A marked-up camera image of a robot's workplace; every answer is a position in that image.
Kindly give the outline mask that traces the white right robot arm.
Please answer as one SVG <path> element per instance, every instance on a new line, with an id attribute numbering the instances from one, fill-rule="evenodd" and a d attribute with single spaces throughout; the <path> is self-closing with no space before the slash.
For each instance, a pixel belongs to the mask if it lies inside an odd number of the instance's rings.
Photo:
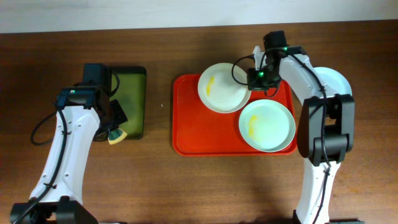
<path id="1" fill-rule="evenodd" d="M 264 50 L 249 56 L 250 91 L 267 92 L 287 82 L 302 104 L 297 147 L 304 158 L 302 194 L 292 223 L 329 223 L 335 175 L 353 148 L 355 102 L 351 93 L 326 82 L 301 46 L 287 44 L 282 30 L 263 37 Z"/>

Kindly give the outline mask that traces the cream white plate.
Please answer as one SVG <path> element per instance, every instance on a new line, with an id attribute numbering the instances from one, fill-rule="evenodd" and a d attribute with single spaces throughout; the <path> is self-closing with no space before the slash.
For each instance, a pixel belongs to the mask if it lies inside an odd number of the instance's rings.
<path id="1" fill-rule="evenodd" d="M 200 75 L 198 96 L 209 110 L 232 113 L 249 101 L 251 92 L 246 83 L 247 73 L 242 68 L 232 63 L 217 63 Z"/>

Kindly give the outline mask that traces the green yellow sponge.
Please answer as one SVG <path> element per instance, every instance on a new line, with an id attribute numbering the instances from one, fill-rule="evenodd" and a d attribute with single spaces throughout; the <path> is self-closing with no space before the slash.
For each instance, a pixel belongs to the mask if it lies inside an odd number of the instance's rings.
<path id="1" fill-rule="evenodd" d="M 121 128 L 116 128 L 109 132 L 108 142 L 110 145 L 117 144 L 127 136 L 127 133 Z"/>

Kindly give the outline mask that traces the light blue plate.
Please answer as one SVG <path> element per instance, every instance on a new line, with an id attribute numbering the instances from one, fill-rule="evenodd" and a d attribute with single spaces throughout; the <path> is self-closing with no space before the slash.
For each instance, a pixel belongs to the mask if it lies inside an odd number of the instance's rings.
<path id="1" fill-rule="evenodd" d="M 327 98 L 353 94 L 348 80 L 340 72 L 328 67 L 315 67 L 315 71 L 325 87 Z"/>

